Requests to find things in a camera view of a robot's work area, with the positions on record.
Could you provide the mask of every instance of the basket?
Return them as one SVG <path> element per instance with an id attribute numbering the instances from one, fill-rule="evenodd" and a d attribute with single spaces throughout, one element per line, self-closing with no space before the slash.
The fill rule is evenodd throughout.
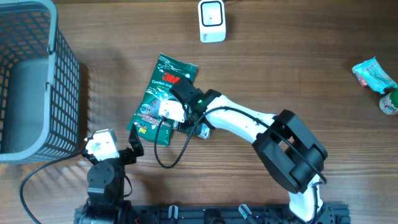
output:
<path id="1" fill-rule="evenodd" d="M 80 68 L 50 0 L 0 2 L 0 162 L 78 150 Z"/>

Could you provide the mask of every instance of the green lid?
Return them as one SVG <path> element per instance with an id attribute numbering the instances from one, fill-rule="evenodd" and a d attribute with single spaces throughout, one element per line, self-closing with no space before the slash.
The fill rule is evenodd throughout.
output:
<path id="1" fill-rule="evenodd" d="M 390 96 L 391 103 L 398 108 L 398 89 L 395 89 Z"/>

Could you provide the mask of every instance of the red 3m logo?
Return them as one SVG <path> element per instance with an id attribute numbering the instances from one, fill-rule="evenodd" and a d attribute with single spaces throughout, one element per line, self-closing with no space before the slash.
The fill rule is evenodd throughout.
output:
<path id="1" fill-rule="evenodd" d="M 174 75 L 170 74 L 169 72 L 165 72 L 162 79 L 167 82 L 170 82 L 170 83 L 176 83 L 180 80 L 180 77 L 175 77 Z"/>

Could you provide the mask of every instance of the bottle label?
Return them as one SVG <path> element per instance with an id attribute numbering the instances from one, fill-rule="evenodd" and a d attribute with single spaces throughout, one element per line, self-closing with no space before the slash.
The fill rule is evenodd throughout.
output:
<path id="1" fill-rule="evenodd" d="M 380 109 L 385 114 L 398 114 L 398 108 L 396 108 L 390 99 L 391 93 L 387 94 L 385 97 L 381 98 L 380 100 Z"/>

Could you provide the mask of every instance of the wood surface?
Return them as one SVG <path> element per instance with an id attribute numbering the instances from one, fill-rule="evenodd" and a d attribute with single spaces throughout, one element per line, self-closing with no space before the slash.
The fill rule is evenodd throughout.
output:
<path id="1" fill-rule="evenodd" d="M 398 80 L 396 1 L 230 1 L 227 39 L 199 40 L 197 2 L 59 4 L 58 23 L 82 67 L 81 132 L 113 128 L 120 149 L 160 53 L 198 65 L 195 86 L 265 113 L 298 114 L 328 151 L 326 202 L 347 203 L 353 223 L 397 223 L 398 116 L 378 108 L 352 66 L 374 56 Z M 170 164 L 187 135 L 159 147 Z M 193 138 L 161 168 L 153 144 L 127 166 L 134 205 L 288 203 L 251 145 L 223 130 Z M 21 180 L 38 164 L 0 165 L 0 223 L 31 223 Z M 71 223 L 91 164 L 75 158 L 34 175 L 25 199 L 42 223 Z"/>

